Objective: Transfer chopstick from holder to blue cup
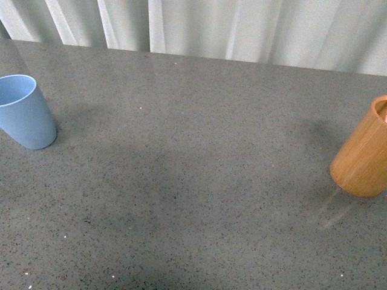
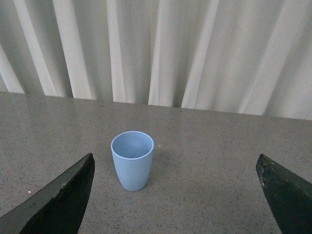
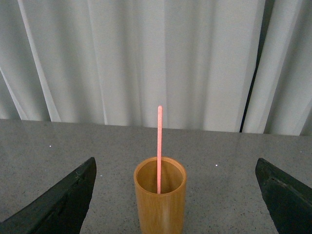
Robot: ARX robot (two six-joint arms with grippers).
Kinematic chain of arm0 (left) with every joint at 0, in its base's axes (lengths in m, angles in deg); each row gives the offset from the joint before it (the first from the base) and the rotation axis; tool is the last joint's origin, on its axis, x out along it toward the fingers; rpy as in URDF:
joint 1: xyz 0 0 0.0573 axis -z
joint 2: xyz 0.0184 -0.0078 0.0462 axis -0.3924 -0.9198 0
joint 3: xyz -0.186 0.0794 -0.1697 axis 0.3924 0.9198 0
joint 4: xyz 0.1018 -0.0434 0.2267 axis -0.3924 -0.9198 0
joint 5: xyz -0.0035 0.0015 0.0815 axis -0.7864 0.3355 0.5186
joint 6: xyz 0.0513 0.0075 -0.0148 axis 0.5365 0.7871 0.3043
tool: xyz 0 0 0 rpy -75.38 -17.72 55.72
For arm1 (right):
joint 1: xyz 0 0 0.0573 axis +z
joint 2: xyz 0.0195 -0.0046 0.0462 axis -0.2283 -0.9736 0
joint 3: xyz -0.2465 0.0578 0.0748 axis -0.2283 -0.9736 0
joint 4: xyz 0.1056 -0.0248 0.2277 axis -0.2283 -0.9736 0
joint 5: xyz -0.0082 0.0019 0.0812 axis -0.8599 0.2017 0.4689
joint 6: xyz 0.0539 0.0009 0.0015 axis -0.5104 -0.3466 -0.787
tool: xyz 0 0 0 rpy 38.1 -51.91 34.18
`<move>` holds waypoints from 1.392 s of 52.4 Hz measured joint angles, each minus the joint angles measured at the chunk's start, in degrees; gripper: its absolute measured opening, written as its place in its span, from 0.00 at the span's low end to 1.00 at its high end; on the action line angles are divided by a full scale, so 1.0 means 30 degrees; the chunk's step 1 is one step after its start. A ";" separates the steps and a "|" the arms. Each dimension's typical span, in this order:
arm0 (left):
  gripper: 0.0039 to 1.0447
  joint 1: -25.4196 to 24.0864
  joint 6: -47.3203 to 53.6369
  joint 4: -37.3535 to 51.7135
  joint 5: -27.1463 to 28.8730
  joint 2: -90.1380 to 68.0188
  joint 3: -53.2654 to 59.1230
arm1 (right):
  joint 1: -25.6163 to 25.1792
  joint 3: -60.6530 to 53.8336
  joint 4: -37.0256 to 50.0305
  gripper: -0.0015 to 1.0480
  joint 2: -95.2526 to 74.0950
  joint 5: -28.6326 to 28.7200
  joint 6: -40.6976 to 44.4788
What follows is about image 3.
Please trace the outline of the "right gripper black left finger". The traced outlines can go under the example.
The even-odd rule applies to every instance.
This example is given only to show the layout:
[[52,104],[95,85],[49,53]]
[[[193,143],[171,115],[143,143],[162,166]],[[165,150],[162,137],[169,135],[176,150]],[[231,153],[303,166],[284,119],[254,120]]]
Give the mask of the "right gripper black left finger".
[[2,234],[78,234],[89,210],[97,166],[94,157],[0,224]]

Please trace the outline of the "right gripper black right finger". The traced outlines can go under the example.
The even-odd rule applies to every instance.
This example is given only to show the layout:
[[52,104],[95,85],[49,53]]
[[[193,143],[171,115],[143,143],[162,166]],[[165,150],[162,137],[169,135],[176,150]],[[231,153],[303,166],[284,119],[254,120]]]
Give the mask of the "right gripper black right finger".
[[255,175],[270,217],[280,234],[312,232],[312,189],[259,158]]

